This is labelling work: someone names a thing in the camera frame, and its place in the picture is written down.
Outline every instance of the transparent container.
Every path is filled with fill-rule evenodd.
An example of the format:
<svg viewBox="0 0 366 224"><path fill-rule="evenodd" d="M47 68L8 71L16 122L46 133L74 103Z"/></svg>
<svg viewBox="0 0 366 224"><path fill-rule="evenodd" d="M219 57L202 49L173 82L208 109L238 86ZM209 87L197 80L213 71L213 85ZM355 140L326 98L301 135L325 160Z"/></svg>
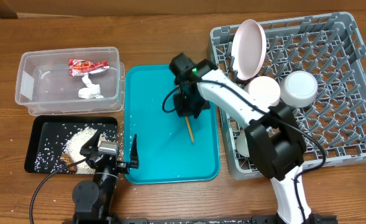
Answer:
<svg viewBox="0 0 366 224"><path fill-rule="evenodd" d="M108 61L107 71L90 76L93 84L100 85L104 98L78 96L86 86L82 77L69 76L69 59ZM125 100L125 70L119 52L115 47L27 52L21 57L15 100L34 116L120 111Z"/></svg>

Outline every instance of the blue mat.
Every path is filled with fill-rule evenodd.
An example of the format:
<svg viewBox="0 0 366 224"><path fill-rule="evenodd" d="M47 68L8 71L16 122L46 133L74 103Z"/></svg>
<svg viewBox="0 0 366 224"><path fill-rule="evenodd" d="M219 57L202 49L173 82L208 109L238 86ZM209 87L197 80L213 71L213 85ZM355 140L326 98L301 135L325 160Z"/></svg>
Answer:
<svg viewBox="0 0 366 224"><path fill-rule="evenodd" d="M125 150L137 134L140 167L126 175L134 184L211 180L220 171L216 106L189 117L194 143L184 118L164 113L162 102L174 89L175 76L168 65L132 68L126 78ZM173 108L172 97L165 108ZM125 151L125 161L129 160Z"/></svg>

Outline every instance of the white granules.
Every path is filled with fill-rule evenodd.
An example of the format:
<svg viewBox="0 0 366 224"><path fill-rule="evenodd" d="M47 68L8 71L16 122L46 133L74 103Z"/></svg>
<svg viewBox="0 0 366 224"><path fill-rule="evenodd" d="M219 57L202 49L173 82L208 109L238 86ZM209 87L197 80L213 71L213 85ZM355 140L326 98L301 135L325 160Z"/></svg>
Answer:
<svg viewBox="0 0 366 224"><path fill-rule="evenodd" d="M84 143L89 141L91 137L96 133L96 129L91 127L86 127L84 130L74 134L70 140L68 140L64 146L64 153L68 154L73 162L78 162L85 157L80 154L80 150ZM99 144L101 141L105 141L104 133L100 135ZM82 162L76 165L78 170L76 171L77 174L93 174L94 169L91 169L87 163Z"/></svg>

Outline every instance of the wood grain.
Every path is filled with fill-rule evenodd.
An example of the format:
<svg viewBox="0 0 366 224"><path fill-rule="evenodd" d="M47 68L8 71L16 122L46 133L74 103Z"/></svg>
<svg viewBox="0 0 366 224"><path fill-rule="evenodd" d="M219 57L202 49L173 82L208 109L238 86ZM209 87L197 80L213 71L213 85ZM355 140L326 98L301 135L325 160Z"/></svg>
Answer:
<svg viewBox="0 0 366 224"><path fill-rule="evenodd" d="M366 43L366 11L352 13ZM318 12L0 20L0 223L29 222L31 196L45 177L24 171L34 120L27 108L14 102L17 69L24 52L115 46L126 70L135 65L169 63L180 52L199 61L207 57L213 27L249 18L267 21L311 14ZM123 111L99 115L123 120ZM228 173L220 132L219 139L221 170L214 180L132 185L123 177L117 185L112 211L122 218L150 219L275 214L277 202L270 181L234 180ZM340 223L366 223L366 164L327 167L303 178L313 212L337 215ZM87 179L91 177L56 175L50 179L35 201L36 223L71 220L72 189Z"/></svg>

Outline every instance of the black cable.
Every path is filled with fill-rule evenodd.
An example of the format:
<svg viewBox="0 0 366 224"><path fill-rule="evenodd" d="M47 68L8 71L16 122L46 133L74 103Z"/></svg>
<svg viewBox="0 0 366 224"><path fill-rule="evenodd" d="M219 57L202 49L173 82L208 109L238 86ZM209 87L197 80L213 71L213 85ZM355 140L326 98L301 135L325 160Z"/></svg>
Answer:
<svg viewBox="0 0 366 224"><path fill-rule="evenodd" d="M317 140L313 139L309 134L305 133L304 131L282 121L281 119L279 118L276 118L270 114L268 114L267 112L264 112L262 111L261 109L259 109L257 106L253 105L251 102L247 101L243 96L241 96L238 92L236 92L234 89L232 89L231 87L227 86L226 84L224 83L220 83L220 82L216 82L216 81L212 81L212 80L198 80L198 81L193 81L193 82L188 82L188 83L183 83L182 85L174 88L171 92L169 92L169 94L165 97L165 99L163 100L163 103L162 103L162 110L166 113L171 113L172 111L165 111L165 103L167 101L167 99L174 93L176 92L179 88L181 88L181 86L188 86L188 85L192 85L192 84L196 84L196 83L212 83L212 84L216 84L216 85L219 85L221 87L224 87L226 89L228 89L229 91L231 91L233 94L235 94L236 96L238 96L238 98L240 98L243 102L245 102L248 106L250 106L253 110L263 114L264 116L268 116L269 118L273 119L274 121L288 127L288 128L291 128L293 129L294 131L302 134L304 137L306 137L307 139L309 139L311 142L313 142L315 144L315 146L321 151L321 154L322 154L322 162L318 165L316 165L315 167L312 167L312 168L309 168L309 169L306 169L306 170L303 170L301 171L300 173L296 174L295 178L294 178L294 182L295 182L295 194L296 194L296 199L298 201L298 204L299 204L299 208L301 210L301 214L302 214L302 217L303 217L303 223L306 223L306 215L304 214L304 208L301 204L301 201L300 201L300 197L299 197L299 192L298 192L298 186L297 186L297 183L298 183L298 178L303 175L303 174L306 174L308 172L311 172L311 171L314 171L314 170L318 170L319 168L321 168L325 162L326 162L326 153L325 153L325 149L322 147L322 145L320 145L320 143L317 142Z"/></svg>
<svg viewBox="0 0 366 224"><path fill-rule="evenodd" d="M38 194L40 188L46 183L46 181L48 179L50 179L51 177L53 177L55 174L57 174L58 172L62 171L62 170L65 170L65 169L68 169L70 167L73 167L73 166L76 166L84 161L88 160L88 158L84 158L78 162L74 162L68 166L65 166L65 167L61 167L59 168L58 170L56 171L53 171L52 173L50 173L46 178L44 178L44 180L41 181L41 183L39 184L39 186L36 188L35 190L35 193L34 195L32 196L32 199L31 199L31 204L29 206L29 221L31 224L34 224L34 218L32 217L32 211L34 210L34 202L35 202L35 198L36 198L36 195Z"/></svg>

